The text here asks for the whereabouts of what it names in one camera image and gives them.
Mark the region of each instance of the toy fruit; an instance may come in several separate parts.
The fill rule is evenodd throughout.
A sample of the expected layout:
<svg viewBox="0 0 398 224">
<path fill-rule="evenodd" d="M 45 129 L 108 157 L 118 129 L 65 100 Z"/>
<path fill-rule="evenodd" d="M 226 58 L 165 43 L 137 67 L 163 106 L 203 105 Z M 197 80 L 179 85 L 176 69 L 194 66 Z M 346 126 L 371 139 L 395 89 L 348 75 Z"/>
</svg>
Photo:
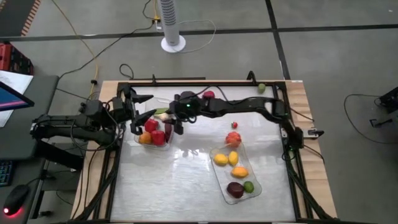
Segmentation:
<svg viewBox="0 0 398 224">
<path fill-rule="evenodd" d="M 165 141 L 165 133 L 163 131 L 153 131 L 150 136 L 155 146 L 163 146 Z"/>
<path fill-rule="evenodd" d="M 224 154 L 217 154 L 213 160 L 219 166 L 225 166 L 228 163 L 228 158 Z"/>
<path fill-rule="evenodd" d="M 164 124 L 164 134 L 166 137 L 166 142 L 169 142 L 170 137 L 172 135 L 172 131 L 173 131 L 172 125 L 169 123 L 165 123 Z"/>
<path fill-rule="evenodd" d="M 139 136 L 138 142 L 141 144 L 151 144 L 152 143 L 152 136 L 149 132 L 144 132 Z"/>
<path fill-rule="evenodd" d="M 250 181 L 246 181 L 245 183 L 243 183 L 243 188 L 244 191 L 246 191 L 247 193 L 252 193 L 254 191 L 254 185 Z"/>
<path fill-rule="evenodd" d="M 231 147 L 238 147 L 242 142 L 241 135 L 233 131 L 226 136 L 225 142 Z"/>
<path fill-rule="evenodd" d="M 172 116 L 167 113 L 155 114 L 154 117 L 160 119 L 161 121 L 172 119 Z"/>
<path fill-rule="evenodd" d="M 234 167 L 234 169 L 231 171 L 231 174 L 236 178 L 244 178 L 249 175 L 249 172 L 244 167 Z"/>
<path fill-rule="evenodd" d="M 158 125 L 159 125 L 158 121 L 155 121 L 154 119 L 148 119 L 147 122 L 145 122 L 144 124 L 145 131 L 151 133 L 156 130 Z"/>
<path fill-rule="evenodd" d="M 237 124 L 237 122 L 232 122 L 232 124 L 231 124 L 231 127 L 232 127 L 232 129 L 235 129 L 235 128 L 237 128 L 237 127 L 238 127 L 238 124 Z"/>
<path fill-rule="evenodd" d="M 216 95 L 214 94 L 213 91 L 206 91 L 203 93 L 203 97 L 206 99 L 212 99 L 212 98 L 216 97 Z"/>
<path fill-rule="evenodd" d="M 241 198 L 243 196 L 244 188 L 240 183 L 231 182 L 228 184 L 226 191 L 234 198 Z"/>
<path fill-rule="evenodd" d="M 229 164 L 231 164 L 232 166 L 235 166 L 239 161 L 238 153 L 235 151 L 230 152 L 230 154 L 228 156 L 228 160 L 229 160 Z"/>
<path fill-rule="evenodd" d="M 165 113 L 167 110 L 168 108 L 157 108 L 155 115 Z"/>
<path fill-rule="evenodd" d="M 266 85 L 264 83 L 260 83 L 258 86 L 258 89 L 257 89 L 258 93 L 260 93 L 260 94 L 264 93 L 265 90 L 266 90 Z"/>
</svg>

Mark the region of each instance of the computer mouse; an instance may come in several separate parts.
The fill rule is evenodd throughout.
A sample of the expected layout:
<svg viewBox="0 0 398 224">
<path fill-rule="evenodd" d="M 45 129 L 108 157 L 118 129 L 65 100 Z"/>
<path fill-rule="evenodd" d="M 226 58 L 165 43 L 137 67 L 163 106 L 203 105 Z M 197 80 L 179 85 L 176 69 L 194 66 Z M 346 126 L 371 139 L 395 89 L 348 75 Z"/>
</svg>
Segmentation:
<svg viewBox="0 0 398 224">
<path fill-rule="evenodd" d="M 11 193 L 7 196 L 6 202 L 2 208 L 6 215 L 13 215 L 24 204 L 27 194 L 29 193 L 28 185 L 18 185 L 14 187 Z"/>
</svg>

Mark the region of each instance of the wooden table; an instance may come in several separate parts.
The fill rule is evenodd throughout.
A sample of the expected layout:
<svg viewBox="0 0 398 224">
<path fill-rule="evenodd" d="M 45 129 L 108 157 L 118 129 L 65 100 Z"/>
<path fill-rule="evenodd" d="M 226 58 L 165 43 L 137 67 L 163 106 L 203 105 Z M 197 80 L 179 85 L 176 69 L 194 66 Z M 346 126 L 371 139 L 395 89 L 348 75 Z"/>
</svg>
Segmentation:
<svg viewBox="0 0 398 224">
<path fill-rule="evenodd" d="M 200 80 L 201 82 L 210 83 L 211 82 L 251 82 L 249 80 Z M 127 81 L 104 81 L 101 88 L 101 93 L 99 95 L 100 101 L 108 101 L 112 97 L 116 96 L 116 90 L 118 87 L 119 82 L 127 82 Z M 129 81 L 131 83 L 151 83 L 152 81 Z M 165 82 L 165 83 L 175 83 L 175 82 L 197 82 L 195 80 L 164 80 L 158 82 Z M 298 111 L 299 113 L 304 114 L 305 116 L 312 117 L 310 107 L 308 105 L 307 95 L 305 93 L 304 84 L 302 81 L 283 81 L 283 80 L 258 80 L 258 82 L 285 82 L 287 88 L 287 95 L 289 98 L 290 107 L 294 110 Z M 300 115 L 292 113 L 294 124 L 300 128 L 312 128 L 314 124 L 312 121 L 304 118 Z M 315 149 L 316 151 L 320 152 L 320 147 L 318 140 L 309 140 L 306 139 L 304 141 L 305 145 Z M 95 149 L 98 145 L 95 142 L 90 142 L 88 145 L 89 149 Z M 301 149 L 301 160 L 305 175 L 305 180 L 307 182 L 307 188 L 310 193 L 313 195 L 315 200 L 319 203 L 320 206 L 332 217 L 336 217 L 336 210 L 333 203 L 333 199 L 330 192 L 328 177 L 326 175 L 325 166 L 319 156 L 315 155 L 314 153 L 310 152 L 307 149 Z M 87 183 L 87 172 L 88 172 L 88 163 L 93 156 L 93 152 L 87 152 L 85 157 L 85 166 L 83 169 L 83 188 L 82 188 L 82 199 L 80 201 L 80 206 L 78 206 L 78 201 L 80 198 L 80 182 L 78 185 L 78 189 L 76 192 L 75 202 L 73 204 L 72 214 L 76 210 L 78 206 L 78 211 L 76 216 L 79 215 L 83 211 L 83 203 L 84 197 L 87 194 L 87 204 L 91 199 L 94 197 L 95 193 L 98 190 L 98 185 L 100 182 L 101 176 L 101 169 L 103 166 L 104 161 L 104 151 L 98 151 L 93 158 L 93 162 L 91 163 L 90 168 L 90 180 L 88 188 L 86 188 Z M 113 164 L 113 155 L 111 155 L 109 159 L 109 169 Z M 302 218 L 307 217 L 305 213 L 305 204 L 304 199 L 302 197 L 301 191 L 297 189 L 297 196 L 298 196 L 298 205 L 300 208 L 300 213 Z M 99 211 L 99 218 L 105 218 L 106 212 L 106 204 L 108 202 L 109 197 L 109 188 L 104 193 L 101 203 L 101 209 Z"/>
</svg>

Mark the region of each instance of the white tabletop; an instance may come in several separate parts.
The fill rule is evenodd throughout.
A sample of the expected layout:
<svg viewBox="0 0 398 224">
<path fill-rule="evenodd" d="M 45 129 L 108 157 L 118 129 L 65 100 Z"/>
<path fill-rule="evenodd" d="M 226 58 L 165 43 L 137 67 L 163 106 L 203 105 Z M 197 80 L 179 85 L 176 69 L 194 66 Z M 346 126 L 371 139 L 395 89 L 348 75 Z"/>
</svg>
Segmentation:
<svg viewBox="0 0 398 224">
<path fill-rule="evenodd" d="M 248 86 L 221 87 L 229 100 L 259 96 Z M 184 90 L 204 87 L 136 87 L 139 94 L 172 100 Z M 216 89 L 217 98 L 222 98 Z M 261 96 L 273 97 L 271 87 Z M 136 108 L 144 111 L 145 103 Z M 238 122 L 246 154 L 262 193 L 234 205 L 225 202 L 209 152 L 224 144 Z M 174 134 L 168 151 L 146 149 L 134 141 L 127 125 L 114 193 L 112 222 L 294 221 L 285 162 L 281 159 L 279 126 L 257 113 L 198 117 L 184 123 L 184 135 Z"/>
</svg>

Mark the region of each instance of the green fruit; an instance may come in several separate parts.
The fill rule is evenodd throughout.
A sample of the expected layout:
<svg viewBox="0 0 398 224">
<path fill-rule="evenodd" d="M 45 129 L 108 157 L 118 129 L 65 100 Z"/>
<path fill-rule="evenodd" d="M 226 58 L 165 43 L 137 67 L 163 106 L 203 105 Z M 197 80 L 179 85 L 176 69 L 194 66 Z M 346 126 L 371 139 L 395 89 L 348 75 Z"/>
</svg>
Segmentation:
<svg viewBox="0 0 398 224">
<path fill-rule="evenodd" d="M 155 114 L 162 114 L 165 113 L 168 108 L 157 108 Z"/>
<path fill-rule="evenodd" d="M 261 93 L 264 93 L 265 90 L 266 90 L 266 85 L 264 83 L 260 83 L 257 91 L 261 94 Z"/>
<path fill-rule="evenodd" d="M 245 183 L 243 183 L 243 188 L 244 191 L 246 191 L 247 193 L 251 193 L 254 191 L 254 185 L 250 181 L 246 181 Z"/>
</svg>

